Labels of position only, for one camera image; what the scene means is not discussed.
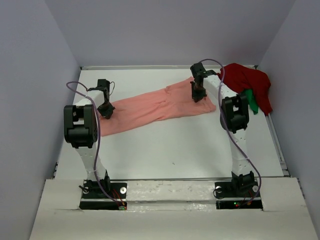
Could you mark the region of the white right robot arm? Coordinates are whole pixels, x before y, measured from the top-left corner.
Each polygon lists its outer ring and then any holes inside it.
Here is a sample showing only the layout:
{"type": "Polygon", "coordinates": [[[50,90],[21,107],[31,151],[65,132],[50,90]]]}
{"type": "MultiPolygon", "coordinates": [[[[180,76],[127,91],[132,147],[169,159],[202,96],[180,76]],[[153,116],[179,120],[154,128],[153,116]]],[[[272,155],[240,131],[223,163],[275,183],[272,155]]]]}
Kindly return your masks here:
{"type": "Polygon", "coordinates": [[[214,70],[206,70],[201,62],[190,67],[194,80],[191,82],[192,99],[197,103],[207,93],[218,100],[220,124],[226,131],[231,150],[231,180],[215,183],[213,195],[216,199],[249,198],[253,187],[257,186],[254,169],[249,160],[246,142],[246,129],[250,120],[247,96],[231,90],[221,80],[210,78],[214,70]]]}

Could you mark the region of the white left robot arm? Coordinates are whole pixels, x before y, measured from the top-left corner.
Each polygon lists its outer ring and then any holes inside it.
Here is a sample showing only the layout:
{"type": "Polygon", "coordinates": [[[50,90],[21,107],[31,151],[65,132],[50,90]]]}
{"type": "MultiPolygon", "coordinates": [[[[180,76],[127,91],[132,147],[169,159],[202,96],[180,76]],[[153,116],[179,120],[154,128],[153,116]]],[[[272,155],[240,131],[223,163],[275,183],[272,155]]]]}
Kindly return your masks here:
{"type": "Polygon", "coordinates": [[[104,198],[110,194],[111,182],[108,171],[101,163],[99,150],[102,127],[99,117],[110,119],[115,107],[110,103],[110,81],[98,79],[96,87],[85,87],[85,93],[67,88],[82,99],[63,109],[64,139],[79,154],[87,174],[86,184],[81,187],[83,193],[95,193],[104,198]]]}

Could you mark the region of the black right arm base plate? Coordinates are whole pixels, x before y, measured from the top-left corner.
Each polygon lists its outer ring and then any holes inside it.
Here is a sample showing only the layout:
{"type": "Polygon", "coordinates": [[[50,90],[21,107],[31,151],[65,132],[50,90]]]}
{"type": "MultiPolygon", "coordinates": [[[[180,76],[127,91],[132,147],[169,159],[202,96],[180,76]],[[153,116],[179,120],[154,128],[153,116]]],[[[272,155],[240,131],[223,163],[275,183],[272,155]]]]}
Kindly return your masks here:
{"type": "Polygon", "coordinates": [[[260,193],[257,194],[258,183],[245,189],[243,192],[236,192],[230,181],[219,181],[214,183],[212,194],[216,199],[217,210],[243,210],[263,209],[260,193]]]}

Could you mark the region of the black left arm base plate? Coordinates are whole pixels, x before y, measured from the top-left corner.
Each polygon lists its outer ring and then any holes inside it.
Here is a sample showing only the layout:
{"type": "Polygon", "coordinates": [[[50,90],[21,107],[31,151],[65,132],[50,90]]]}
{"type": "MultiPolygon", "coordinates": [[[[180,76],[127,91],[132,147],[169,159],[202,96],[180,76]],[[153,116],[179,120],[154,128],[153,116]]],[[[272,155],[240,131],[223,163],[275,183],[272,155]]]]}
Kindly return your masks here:
{"type": "Polygon", "coordinates": [[[127,191],[126,182],[112,181],[107,197],[96,182],[84,181],[78,186],[81,189],[81,199],[79,208],[81,210],[107,210],[125,211],[127,210],[127,191]]]}

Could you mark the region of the pink t shirt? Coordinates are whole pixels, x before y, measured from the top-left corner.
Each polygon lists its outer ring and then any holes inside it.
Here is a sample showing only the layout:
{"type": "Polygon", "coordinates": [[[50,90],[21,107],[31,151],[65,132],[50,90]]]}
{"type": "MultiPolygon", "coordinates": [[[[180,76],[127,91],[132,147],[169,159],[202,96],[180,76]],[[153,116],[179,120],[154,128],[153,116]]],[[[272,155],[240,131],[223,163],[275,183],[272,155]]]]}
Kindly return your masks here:
{"type": "Polygon", "coordinates": [[[165,88],[117,100],[110,119],[100,118],[102,137],[126,132],[172,118],[198,116],[216,110],[209,97],[198,102],[192,99],[193,78],[187,78],[165,88]]]}

